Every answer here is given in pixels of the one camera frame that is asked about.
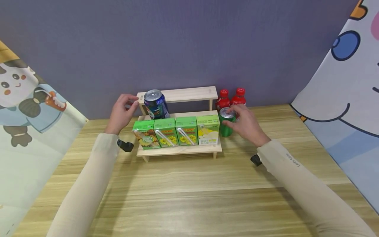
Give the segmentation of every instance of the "cartoon poster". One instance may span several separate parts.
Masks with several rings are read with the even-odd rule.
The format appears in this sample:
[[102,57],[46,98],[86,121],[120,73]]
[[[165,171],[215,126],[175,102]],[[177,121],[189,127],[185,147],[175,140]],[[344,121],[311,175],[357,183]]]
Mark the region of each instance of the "cartoon poster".
[[360,0],[292,107],[379,211],[379,2]]
[[0,41],[0,236],[12,236],[85,122]]

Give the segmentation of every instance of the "yellow juice box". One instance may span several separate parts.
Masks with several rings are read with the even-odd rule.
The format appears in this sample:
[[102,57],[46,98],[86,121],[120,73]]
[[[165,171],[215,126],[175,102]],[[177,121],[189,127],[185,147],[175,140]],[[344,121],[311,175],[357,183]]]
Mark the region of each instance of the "yellow juice box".
[[197,141],[196,117],[179,117],[175,119],[175,128],[178,134],[179,145],[195,146]]
[[218,115],[198,116],[197,133],[199,135],[199,145],[216,145],[218,143],[219,129]]
[[154,120],[136,121],[133,133],[144,150],[161,148],[154,132]]

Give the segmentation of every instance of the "wooden shelf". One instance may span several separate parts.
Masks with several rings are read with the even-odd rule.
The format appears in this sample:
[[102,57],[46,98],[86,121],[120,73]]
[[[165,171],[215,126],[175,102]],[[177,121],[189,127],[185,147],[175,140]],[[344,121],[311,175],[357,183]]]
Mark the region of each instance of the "wooden shelf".
[[[137,97],[139,98],[139,107],[141,108],[143,116],[138,117],[138,121],[150,120],[150,116],[147,115],[146,107],[144,106],[144,95],[146,92],[139,92]],[[209,101],[209,111],[189,112],[189,113],[172,113],[171,118],[188,117],[188,116],[203,116],[203,115],[216,115],[217,111],[213,111],[213,100],[218,98],[215,86],[165,90],[162,91],[166,99],[166,103],[178,103],[188,101]],[[218,152],[222,152],[220,143],[220,137],[217,145],[209,146],[177,146],[173,148],[161,148],[144,150],[141,145],[138,146],[137,156],[142,157],[146,162],[149,161],[150,156],[158,155],[179,155],[179,154],[196,154],[196,153],[213,153],[215,159]]]
[[[170,114],[171,118],[177,117],[188,117],[188,116],[203,116],[203,115],[216,115],[217,111],[200,111],[200,112],[189,112],[189,113],[173,113]],[[150,120],[149,116],[138,117],[139,121]],[[180,155],[180,154],[196,154],[196,153],[213,153],[213,158],[216,158],[218,152],[222,152],[220,137],[218,138],[217,145],[207,145],[207,146],[177,146],[173,148],[161,148],[161,149],[151,149],[144,150],[141,145],[138,146],[137,156],[142,157],[146,162],[149,161],[149,156],[159,156],[159,155]]]
[[[144,104],[144,95],[146,92],[139,92],[137,97],[139,103]],[[215,86],[175,89],[162,91],[166,99],[166,103],[200,101],[200,100],[215,100],[218,98]]]

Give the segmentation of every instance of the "blue can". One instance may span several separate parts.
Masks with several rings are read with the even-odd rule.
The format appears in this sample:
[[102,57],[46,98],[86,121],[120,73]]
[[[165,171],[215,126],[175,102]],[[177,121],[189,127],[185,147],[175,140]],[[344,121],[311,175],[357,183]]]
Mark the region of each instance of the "blue can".
[[144,95],[146,110],[151,119],[169,118],[167,103],[160,90],[150,90]]

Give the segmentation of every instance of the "juice carton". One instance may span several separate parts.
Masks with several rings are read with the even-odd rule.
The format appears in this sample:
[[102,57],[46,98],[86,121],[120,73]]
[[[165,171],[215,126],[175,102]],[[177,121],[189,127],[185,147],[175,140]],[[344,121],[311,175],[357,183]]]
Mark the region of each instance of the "juice carton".
[[205,115],[197,117],[197,132],[199,145],[217,145],[220,121],[218,115]]
[[158,138],[154,132],[154,121],[136,121],[133,126],[133,133],[144,150],[161,148]]
[[197,141],[196,117],[179,117],[176,118],[175,122],[179,145],[194,146],[199,144]]
[[156,120],[154,131],[161,147],[178,146],[178,136],[176,135],[174,118]]

